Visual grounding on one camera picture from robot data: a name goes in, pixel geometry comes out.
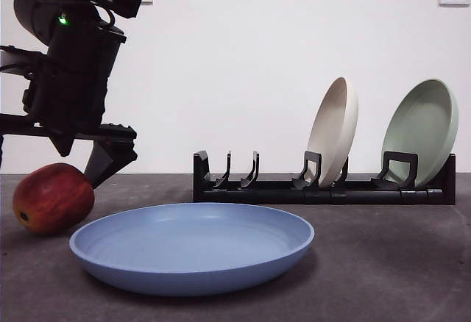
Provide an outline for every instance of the dish rack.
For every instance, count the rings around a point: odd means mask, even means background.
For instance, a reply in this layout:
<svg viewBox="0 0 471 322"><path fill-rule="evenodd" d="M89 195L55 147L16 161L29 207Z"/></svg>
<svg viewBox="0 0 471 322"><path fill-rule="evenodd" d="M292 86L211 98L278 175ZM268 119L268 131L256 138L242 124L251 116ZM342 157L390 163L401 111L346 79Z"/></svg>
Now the dish rack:
<svg viewBox="0 0 471 322"><path fill-rule="evenodd" d="M348 159L340 177L330 187L319 188L322 155L306 151L301 174L291 180L260 180L260 154L253 153L252 171L240 180L230 180L231 153L227 154L227 170L218 179L211 179L206 151L194 154L193 200L195 202L230 202L245 204L446 204L456 202L456 156L450 154L441 171L424 187L416 188L417 154L386 151L383 169L378 176L364 181L347 179ZM409 174L401 183L387 179L389 163L404 162ZM308 179L309 162L316 164L316 173Z"/></svg>

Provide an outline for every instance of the plate rim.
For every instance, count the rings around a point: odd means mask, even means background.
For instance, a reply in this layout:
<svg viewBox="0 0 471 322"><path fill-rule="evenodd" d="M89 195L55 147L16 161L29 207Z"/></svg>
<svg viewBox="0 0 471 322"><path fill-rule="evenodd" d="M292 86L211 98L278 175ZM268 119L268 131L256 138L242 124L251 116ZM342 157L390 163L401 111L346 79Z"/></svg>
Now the plate rim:
<svg viewBox="0 0 471 322"><path fill-rule="evenodd" d="M292 217L295 217L296 219L301 220L308 228L309 228L309 237L307 240L305 240L301 245L297 246L296 248L293 248L283 254L281 254L279 257L276 257L274 259L270 260L264 260L260 262L255 262L255 263L250 263L246 265L237 265L234 267L229 267L229 268L223 268L223 269L213 269L213 270L194 270L194 271L171 271L171 270L159 270L159 271L151 271L148 269L139 269L139 268L132 268L132 267L125 267L123 265L111 265L106 262L103 262L101 260L96 260L93 257L90 257L89 255L85 254L82 250L80 250L76 243L75 240L77 236L86 228L91 226L92 224L96 224L97 222L107 220L110 217L116 216L116 215L123 215L124 213L128 212L134 212L134 211L139 211L139 210L145 210L149 208L160 208L160 207L173 207L173 206L180 206L180 205L198 205L198 204L218 204L218 205L231 205L231 206L237 206L237 207L257 207L257 208L263 208L264 210L274 210L277 212L281 212L284 215L290 215ZM114 213L111 215L106 215L103 218L96 219L95 221L91 221L90 223L85 224L78 230L76 230L73 235L69 239L69 247L72 250L72 252L77 256L79 259L84 260L89 263L93 263L94 265L98 265L103 268L109 268L109 269L114 269L114 270L119 270L119 271L126 271L126 272L132 272L132 273L148 273L148 274L196 274L196 273L216 273L216 272L225 272L225 271L232 271L235 269L245 269L249 267L254 267L257 265L264 265L266 263L270 262L276 262L278 260L282 260L284 258L290 257L293 254L296 254L297 252L302 251L304 248L308 247L312 241L314 240L315 237L315 229L309 223L307 220L304 218L300 217L299 215L295 215L290 212L286 212L285 210L279 210L278 208L271 208L271 207L265 207L265 206L258 206L254 204L237 204L237 203L229 203L229 202L224 202L224 203L219 203L219 202L183 202L183 203L171 203L171 204L157 204L155 206L148 206L148 207L141 207L141 208L135 208L132 210L125 210L122 212Z"/></svg>

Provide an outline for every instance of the apple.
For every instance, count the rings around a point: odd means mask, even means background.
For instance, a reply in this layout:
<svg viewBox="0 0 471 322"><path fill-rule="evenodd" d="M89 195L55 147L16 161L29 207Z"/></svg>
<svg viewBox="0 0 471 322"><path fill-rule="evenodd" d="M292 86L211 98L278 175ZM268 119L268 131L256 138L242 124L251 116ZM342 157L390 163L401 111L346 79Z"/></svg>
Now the apple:
<svg viewBox="0 0 471 322"><path fill-rule="evenodd" d="M34 171L18 184L13 210L31 232L54 235L84 220L94 202L85 175L72 165L58 163Z"/></svg>

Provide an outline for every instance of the gray table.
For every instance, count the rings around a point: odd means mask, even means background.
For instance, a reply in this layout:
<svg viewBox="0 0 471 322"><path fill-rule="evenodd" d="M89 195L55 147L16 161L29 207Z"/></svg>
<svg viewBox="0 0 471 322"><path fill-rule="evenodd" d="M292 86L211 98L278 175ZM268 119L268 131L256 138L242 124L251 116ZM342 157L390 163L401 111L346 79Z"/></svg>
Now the gray table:
<svg viewBox="0 0 471 322"><path fill-rule="evenodd" d="M3 176L2 321L471 321L471 174L445 206L273 206L316 227L306 257L259 287L204 298L120 291L81 269L73 228L35 237L17 222ZM191 200L190 175L118 175L96 191L85 223L104 215Z"/></svg>

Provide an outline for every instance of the green plate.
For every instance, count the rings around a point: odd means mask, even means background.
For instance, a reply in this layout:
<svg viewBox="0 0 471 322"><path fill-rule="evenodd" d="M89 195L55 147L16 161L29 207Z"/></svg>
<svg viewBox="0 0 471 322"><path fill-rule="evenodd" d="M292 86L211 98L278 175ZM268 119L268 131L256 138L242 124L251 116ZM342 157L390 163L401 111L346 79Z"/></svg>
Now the green plate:
<svg viewBox="0 0 471 322"><path fill-rule="evenodd" d="M437 79L417 85L392 117L383 150L416 153L419 156L416 187L432 180L447 161L458 131L458 104L451 90ZM409 166L391 162L386 179L401 182Z"/></svg>

